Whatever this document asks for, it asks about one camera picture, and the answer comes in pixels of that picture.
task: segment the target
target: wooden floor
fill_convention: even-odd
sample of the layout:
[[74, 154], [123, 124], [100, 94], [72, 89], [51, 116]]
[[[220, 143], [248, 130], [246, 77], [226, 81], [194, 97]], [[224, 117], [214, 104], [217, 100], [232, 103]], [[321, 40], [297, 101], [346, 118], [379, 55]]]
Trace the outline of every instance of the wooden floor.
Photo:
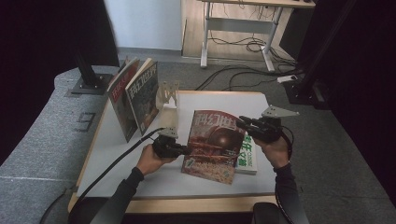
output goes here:
[[[201, 1], [186, 0], [184, 5], [186, 15], [186, 29], [184, 33], [183, 42], [183, 56], [184, 57], [201, 57], [201, 47], [204, 39], [204, 15], [206, 11], [205, 3]], [[274, 15], [274, 7], [257, 7], [257, 6], [245, 6], [245, 5], [232, 5], [232, 4], [212, 4], [211, 15], [219, 18], [230, 18], [230, 19], [245, 19], [245, 20], [260, 20], [260, 21], [271, 21]], [[280, 51], [284, 50], [279, 46], [280, 38], [283, 35], [286, 24], [290, 17], [291, 8], [284, 8], [279, 25], [276, 29], [276, 35], [273, 40], [272, 47]], [[218, 38], [227, 42], [236, 42], [245, 38], [250, 37], [259, 38], [264, 42], [268, 38], [268, 35], [258, 34], [244, 34], [236, 32], [223, 32], [223, 31], [209, 31], [208, 38]], [[259, 49], [257, 46], [251, 46], [251, 49]], [[208, 40], [208, 58], [212, 59], [231, 59], [231, 60], [243, 60], [243, 61], [263, 61], [262, 54], [260, 52], [251, 52], [247, 50], [245, 45], [236, 46], [230, 44], [217, 44], [214, 40]], [[290, 59], [290, 56], [286, 53], [280, 53], [282, 57]]]

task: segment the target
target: person's right hand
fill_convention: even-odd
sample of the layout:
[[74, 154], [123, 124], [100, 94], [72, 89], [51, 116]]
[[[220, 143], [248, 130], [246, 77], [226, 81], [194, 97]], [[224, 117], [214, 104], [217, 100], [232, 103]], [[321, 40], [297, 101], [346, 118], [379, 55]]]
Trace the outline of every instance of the person's right hand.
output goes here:
[[255, 138], [253, 140], [262, 148], [262, 152], [274, 168], [280, 168], [289, 163], [288, 144], [283, 137], [269, 144]]

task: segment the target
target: gray carpet floor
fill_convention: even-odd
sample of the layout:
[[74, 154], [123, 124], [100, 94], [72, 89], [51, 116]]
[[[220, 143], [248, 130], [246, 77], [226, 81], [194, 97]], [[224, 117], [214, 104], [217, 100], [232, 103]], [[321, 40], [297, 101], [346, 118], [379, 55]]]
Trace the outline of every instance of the gray carpet floor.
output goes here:
[[[160, 81], [180, 80], [181, 90], [194, 90], [221, 68], [160, 61], [159, 76]], [[114, 74], [117, 68], [94, 70]], [[235, 73], [219, 74], [205, 90], [227, 88]], [[1, 166], [0, 223], [38, 223], [50, 204], [76, 184], [106, 103], [105, 95], [71, 97], [67, 92], [78, 78], [77, 69], [56, 77], [47, 105]], [[243, 75], [235, 77], [233, 85], [274, 79]], [[289, 104], [284, 88], [274, 81], [233, 91], [262, 92], [270, 105], [301, 114], [282, 122], [294, 132], [292, 169], [311, 223], [396, 223], [388, 195], [331, 111]], [[66, 223], [70, 197], [66, 192], [45, 223]]]

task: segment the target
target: black monitor base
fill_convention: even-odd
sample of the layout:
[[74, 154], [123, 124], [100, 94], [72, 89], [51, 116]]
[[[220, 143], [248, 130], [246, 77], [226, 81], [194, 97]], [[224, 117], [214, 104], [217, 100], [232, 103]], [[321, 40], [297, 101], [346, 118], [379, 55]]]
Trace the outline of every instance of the black monitor base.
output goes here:
[[300, 83], [285, 82], [283, 87], [288, 95], [289, 103], [293, 105], [313, 105], [316, 109], [330, 109], [327, 104], [328, 89], [322, 83], [316, 82], [309, 94], [301, 94], [302, 87]]
[[107, 88], [108, 83], [110, 82], [113, 75], [110, 74], [95, 74], [96, 80], [95, 84], [87, 85], [84, 82], [84, 79], [81, 77], [73, 90], [70, 91], [72, 94], [92, 94], [92, 95], [103, 95]]

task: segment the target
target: table leg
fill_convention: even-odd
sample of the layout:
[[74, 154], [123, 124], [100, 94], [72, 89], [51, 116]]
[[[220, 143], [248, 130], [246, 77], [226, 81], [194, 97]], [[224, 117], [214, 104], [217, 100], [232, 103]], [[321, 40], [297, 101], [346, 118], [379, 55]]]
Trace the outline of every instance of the table leg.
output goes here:
[[207, 33], [209, 31], [209, 20], [210, 20], [210, 3], [207, 2], [206, 5], [206, 16], [205, 16], [205, 29], [204, 29], [204, 42], [202, 43], [202, 51], [201, 51], [201, 67], [207, 67]]
[[272, 41], [274, 39], [274, 35], [275, 35], [275, 31], [276, 31], [277, 25], [279, 24], [280, 15], [282, 15], [282, 10], [283, 10], [283, 7], [278, 7], [277, 8], [276, 15], [275, 15], [275, 18], [274, 18], [274, 21], [273, 21], [273, 25], [272, 25], [272, 28], [271, 28], [271, 32], [269, 34], [268, 41], [265, 44], [265, 46], [262, 47], [262, 55], [264, 56], [264, 60], [265, 60], [265, 63], [267, 64], [267, 68], [268, 68], [269, 72], [275, 72], [274, 65], [273, 65], [273, 63], [271, 61], [270, 49], [271, 49]]

